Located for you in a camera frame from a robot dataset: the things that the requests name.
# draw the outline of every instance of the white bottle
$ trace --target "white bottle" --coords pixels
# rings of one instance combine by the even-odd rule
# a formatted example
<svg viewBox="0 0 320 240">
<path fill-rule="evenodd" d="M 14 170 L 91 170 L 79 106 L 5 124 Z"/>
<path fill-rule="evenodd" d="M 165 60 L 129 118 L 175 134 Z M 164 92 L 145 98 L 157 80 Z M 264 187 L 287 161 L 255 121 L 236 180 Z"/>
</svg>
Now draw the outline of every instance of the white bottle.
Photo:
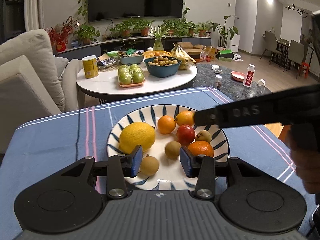
<svg viewBox="0 0 320 240">
<path fill-rule="evenodd" d="M 245 87 L 251 87 L 254 75 L 254 65 L 250 64 L 247 69 L 248 71 L 247 74 L 244 76 L 243 85 Z"/>
</svg>

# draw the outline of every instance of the curtain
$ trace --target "curtain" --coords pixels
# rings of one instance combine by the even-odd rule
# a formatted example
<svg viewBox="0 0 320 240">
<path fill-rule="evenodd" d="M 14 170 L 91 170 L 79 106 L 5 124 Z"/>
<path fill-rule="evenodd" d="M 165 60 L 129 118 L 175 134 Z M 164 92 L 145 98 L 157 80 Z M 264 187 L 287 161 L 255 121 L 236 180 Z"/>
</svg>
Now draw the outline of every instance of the curtain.
<svg viewBox="0 0 320 240">
<path fill-rule="evenodd" d="M 24 21 L 27 32 L 45 28 L 42 0 L 24 0 Z"/>
</svg>

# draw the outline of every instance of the blue tablecloth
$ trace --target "blue tablecloth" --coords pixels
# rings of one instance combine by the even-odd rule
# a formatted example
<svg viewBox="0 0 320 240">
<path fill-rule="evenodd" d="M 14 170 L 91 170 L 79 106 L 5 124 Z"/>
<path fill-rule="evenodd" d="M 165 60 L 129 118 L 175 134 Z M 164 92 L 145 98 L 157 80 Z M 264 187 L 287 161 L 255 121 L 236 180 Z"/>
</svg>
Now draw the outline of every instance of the blue tablecloth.
<svg viewBox="0 0 320 240">
<path fill-rule="evenodd" d="M 106 141 L 113 125 L 124 115 L 141 107 L 177 104 L 197 110 L 214 107 L 231 100 L 212 88 L 191 88 L 143 98 L 90 107 L 25 123 L 17 128 L 0 168 L 0 239 L 11 240 L 21 232 L 13 211 L 16 196 L 26 187 L 44 179 L 84 156 L 97 161 L 107 159 Z M 78 156 L 76 142 L 80 120 Z M 230 156 L 238 156 L 271 176 L 298 190 L 307 201 L 308 212 L 300 232 L 309 229 L 308 218 L 316 208 L 295 175 L 289 149 L 262 125 L 224 129 L 230 144 Z M 97 187 L 105 192 L 105 179 Z M 217 181 L 217 191 L 226 187 Z"/>
</svg>

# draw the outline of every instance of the red bottle label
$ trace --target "red bottle label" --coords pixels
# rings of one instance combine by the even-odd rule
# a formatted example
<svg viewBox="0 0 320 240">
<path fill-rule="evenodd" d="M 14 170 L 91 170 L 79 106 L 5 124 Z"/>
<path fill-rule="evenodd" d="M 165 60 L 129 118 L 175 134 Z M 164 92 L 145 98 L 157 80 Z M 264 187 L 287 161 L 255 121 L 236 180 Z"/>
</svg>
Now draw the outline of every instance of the red bottle label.
<svg viewBox="0 0 320 240">
<path fill-rule="evenodd" d="M 248 71 L 247 79 L 245 80 L 245 83 L 244 83 L 246 86 L 251 85 L 253 74 L 254 74 L 254 72 Z"/>
</svg>

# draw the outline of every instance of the crosshair logo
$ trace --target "crosshair logo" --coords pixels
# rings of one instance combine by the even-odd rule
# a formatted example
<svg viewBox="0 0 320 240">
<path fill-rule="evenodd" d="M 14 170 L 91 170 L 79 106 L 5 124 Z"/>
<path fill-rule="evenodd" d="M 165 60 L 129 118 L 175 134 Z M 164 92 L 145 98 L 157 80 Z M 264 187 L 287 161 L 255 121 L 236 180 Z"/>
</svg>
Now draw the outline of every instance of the crosshair logo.
<svg viewBox="0 0 320 240">
<path fill-rule="evenodd" d="M 158 192 L 158 193 L 156 194 L 156 196 L 159 197 L 159 198 L 163 197 L 164 195 L 165 195 L 165 194 L 162 193 L 162 192 Z"/>
</svg>

